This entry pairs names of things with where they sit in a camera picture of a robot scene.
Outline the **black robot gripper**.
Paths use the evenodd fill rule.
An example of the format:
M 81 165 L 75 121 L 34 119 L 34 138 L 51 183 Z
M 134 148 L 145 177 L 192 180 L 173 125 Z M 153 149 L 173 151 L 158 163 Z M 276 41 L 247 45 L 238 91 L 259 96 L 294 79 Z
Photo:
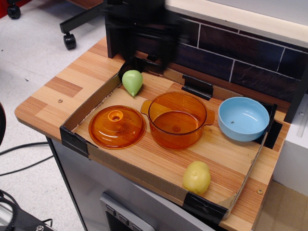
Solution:
M 158 41 L 157 55 L 163 72 L 177 55 L 183 32 L 181 17 L 166 8 L 164 0 L 108 0 L 104 3 L 106 28 L 120 41 L 125 61 L 135 56 L 141 38 Z

